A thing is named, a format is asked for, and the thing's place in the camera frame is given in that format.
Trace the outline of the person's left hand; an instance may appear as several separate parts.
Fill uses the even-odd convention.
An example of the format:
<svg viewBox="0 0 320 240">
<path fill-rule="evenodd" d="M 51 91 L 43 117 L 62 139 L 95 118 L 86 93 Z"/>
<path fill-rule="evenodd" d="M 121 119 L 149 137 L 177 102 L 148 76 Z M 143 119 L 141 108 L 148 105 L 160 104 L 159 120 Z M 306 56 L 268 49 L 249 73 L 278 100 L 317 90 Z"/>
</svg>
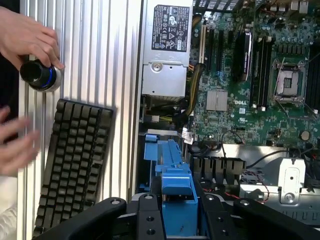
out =
<svg viewBox="0 0 320 240">
<path fill-rule="evenodd" d="M 33 18 L 0 8 L 0 53 L 19 70 L 23 56 L 33 55 L 46 66 L 62 70 L 58 36 Z"/>
</svg>

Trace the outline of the person's right hand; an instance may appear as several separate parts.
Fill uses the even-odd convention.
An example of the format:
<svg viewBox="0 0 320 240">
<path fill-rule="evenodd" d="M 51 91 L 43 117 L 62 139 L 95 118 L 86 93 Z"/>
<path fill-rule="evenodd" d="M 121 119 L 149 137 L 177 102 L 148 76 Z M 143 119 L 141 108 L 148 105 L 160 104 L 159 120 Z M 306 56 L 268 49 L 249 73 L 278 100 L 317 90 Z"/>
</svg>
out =
<svg viewBox="0 0 320 240">
<path fill-rule="evenodd" d="M 19 169 L 33 161 L 40 149 L 40 133 L 34 130 L 25 136 L 5 143 L 5 140 L 23 130 L 29 120 L 25 117 L 5 121 L 10 113 L 10 107 L 0 109 L 0 174 L 15 176 Z"/>
</svg>

